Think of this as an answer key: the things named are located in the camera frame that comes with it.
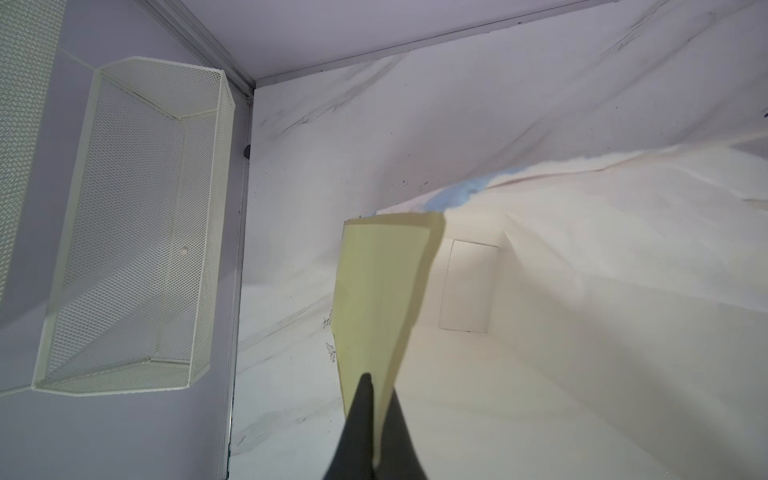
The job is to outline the white printed paper bag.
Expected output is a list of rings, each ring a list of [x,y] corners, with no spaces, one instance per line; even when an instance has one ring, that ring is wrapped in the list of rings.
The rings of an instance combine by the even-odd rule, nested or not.
[[[543,162],[351,219],[331,329],[375,477],[396,391],[430,479],[763,479],[767,161]]]

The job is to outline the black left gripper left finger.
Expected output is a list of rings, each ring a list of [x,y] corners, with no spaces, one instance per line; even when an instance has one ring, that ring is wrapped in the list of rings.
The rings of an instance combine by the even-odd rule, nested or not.
[[[371,480],[373,467],[374,391],[369,373],[363,374],[336,452],[324,476],[325,480]]]

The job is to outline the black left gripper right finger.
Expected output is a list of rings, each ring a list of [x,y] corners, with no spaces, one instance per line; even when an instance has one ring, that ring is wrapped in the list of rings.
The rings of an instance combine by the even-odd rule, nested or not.
[[[393,391],[381,435],[377,478],[426,480],[405,422],[397,392]]]

